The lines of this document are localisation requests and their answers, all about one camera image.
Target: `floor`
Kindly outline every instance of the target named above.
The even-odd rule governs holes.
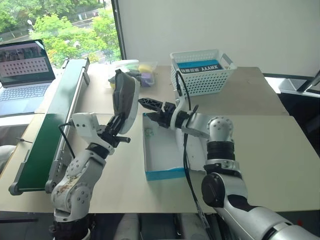
[[[300,224],[309,232],[320,237],[319,211],[282,212],[280,214],[292,223]],[[166,224],[166,229],[169,229],[168,225],[172,222],[172,217],[169,215],[170,214],[143,214],[142,217],[140,216],[140,219],[142,219],[141,223],[146,225],[141,228],[141,231],[144,234],[143,240],[156,239],[154,238],[155,235],[151,234],[150,231],[146,231],[146,229],[150,230],[156,223],[159,223],[159,218],[162,219],[163,223],[168,222],[168,224]],[[97,224],[95,226],[95,232],[94,235],[91,235],[91,240],[112,239],[121,217],[122,214],[98,214],[96,216]],[[52,240],[48,231],[49,226],[53,223],[52,213],[1,211],[0,220],[3,219],[35,219],[37,221],[0,223],[0,240]]]

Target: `white tabletop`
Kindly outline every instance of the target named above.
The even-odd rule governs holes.
[[[28,125],[34,118],[34,114],[0,117],[0,127]]]
[[[98,118],[100,124],[106,124],[110,114],[113,113],[112,90],[106,87],[108,84],[105,82],[104,75],[101,74],[102,70],[98,71],[99,69],[101,69],[99,66],[90,66],[91,83],[77,108],[79,112],[104,113],[99,114]],[[160,78],[169,76],[169,70],[169,68],[160,68],[157,72],[157,84],[154,87],[142,89],[140,96],[174,101],[172,87],[169,88],[170,81],[166,82],[165,79]],[[242,70],[248,74],[257,75],[255,81],[265,81],[263,75],[260,73],[259,76],[256,69],[253,69],[253,72],[250,71],[250,68],[240,69],[240,74],[243,73]],[[259,98],[255,98],[255,101],[245,99],[246,105],[237,103],[233,108],[221,107],[220,111],[225,109],[225,113],[219,112],[219,114],[229,116],[234,124],[235,156],[240,163],[240,169],[248,188],[248,200],[252,205],[265,206],[274,211],[319,209],[320,161],[318,155],[294,118],[283,111],[279,99],[276,98],[276,101],[273,99],[273,90],[267,83],[266,86],[265,95],[270,95],[269,103],[273,102],[273,109],[269,107],[265,112],[263,109],[257,111],[257,106],[262,106],[264,103],[260,102]],[[208,109],[210,106],[202,110],[214,114],[216,106],[230,104],[232,96],[223,97],[222,93],[219,93],[220,96],[215,96],[215,98],[220,98],[219,103],[213,102],[211,110]],[[246,114],[239,114],[240,109],[245,106],[249,110],[246,110]],[[91,213],[196,212],[185,178],[146,180],[141,117],[144,111],[139,106],[136,121],[126,134],[131,138],[131,142],[129,144],[120,143],[114,155],[106,159],[107,164],[93,191],[89,210]],[[43,114],[36,114],[23,138],[30,140],[36,136],[43,116]],[[82,139],[74,137],[72,146],[78,153],[87,144]],[[20,196],[11,196],[8,191],[28,148],[25,142],[18,144],[0,177],[0,211],[53,211],[49,194],[24,192]],[[203,176],[202,173],[191,173],[200,204],[205,212],[211,213],[214,212],[213,209],[202,201],[200,186]]]

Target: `white robotic arm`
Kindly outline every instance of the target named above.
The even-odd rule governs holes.
[[[95,113],[72,115],[71,123],[88,147],[71,161],[63,179],[51,193],[55,210],[50,231],[55,240],[90,239],[88,212],[93,190],[106,165],[106,157],[115,152],[119,142],[130,142],[130,138],[117,134],[127,133],[134,123],[139,89],[140,83],[135,78],[117,70],[113,93],[114,116],[109,123],[99,125]]]
[[[207,139],[202,198],[215,209],[240,240],[320,239],[265,207],[248,204],[246,184],[242,179],[239,163],[235,161],[232,140],[234,126],[230,119],[223,116],[212,118],[196,113],[195,110],[183,111],[183,95],[180,96],[177,108],[173,103],[166,102],[163,111],[163,103],[157,100],[142,98],[139,102],[144,108],[156,111],[147,113],[147,116],[160,126],[178,128],[183,133]]]

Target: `green foliage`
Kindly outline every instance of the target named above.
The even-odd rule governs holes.
[[[41,11],[41,0],[1,0],[0,31],[26,26],[27,20],[35,20]]]
[[[44,0],[43,4],[48,13],[59,16],[89,11],[99,5],[97,0]]]
[[[73,26],[78,13],[97,9],[98,0],[0,0],[0,32],[32,27],[31,39],[42,39],[51,64],[60,67],[65,58],[88,56],[98,62],[104,54],[110,63],[121,59],[115,20],[111,9],[99,9],[92,28]]]
[[[105,42],[106,49],[103,49],[104,54],[113,61],[120,60],[120,48],[118,42],[118,35],[113,17],[112,10],[99,10],[99,16],[92,21],[92,26],[96,34]]]
[[[65,58],[78,59],[106,48],[92,29],[72,26],[66,17],[59,18],[56,14],[38,18],[30,36],[43,40],[51,63],[58,68]]]
[[[0,32],[29,27],[27,20],[57,14],[59,17],[101,7],[98,0],[0,0]]]

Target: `table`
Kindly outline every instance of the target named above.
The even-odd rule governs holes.
[[[92,64],[89,67],[91,82],[76,108],[77,112],[98,113],[100,124],[106,124],[113,113],[112,89],[106,83],[104,72],[104,65]],[[174,102],[169,76],[169,67],[158,67],[156,84],[142,88],[140,97]],[[261,98],[249,93],[254,89]],[[232,119],[235,156],[248,188],[249,202],[277,212],[319,209],[319,158],[260,70],[238,68],[224,89],[211,96],[192,97],[191,101],[192,104],[201,101],[206,104],[205,107],[200,106],[200,113],[223,114]],[[139,106],[136,121],[126,134],[131,137],[131,143],[120,143],[115,154],[108,156],[93,191],[90,213],[197,212],[185,178],[146,181],[141,125],[141,113],[145,111]],[[36,114],[23,138],[33,139],[42,120],[43,114]],[[82,139],[72,139],[76,153],[86,146]],[[0,176],[0,211],[52,212],[49,194],[24,192],[20,196],[11,196],[8,192],[27,150],[26,143],[19,143]],[[191,173],[195,193],[203,210],[214,213],[201,199],[203,176],[199,172]]]
[[[308,90],[297,91],[305,82],[306,79],[293,79],[293,78],[277,78],[277,77],[266,77],[265,78],[269,85],[277,94],[292,94],[298,96],[320,98],[320,94],[316,92],[309,92],[308,90],[320,91],[320,84],[311,86]]]

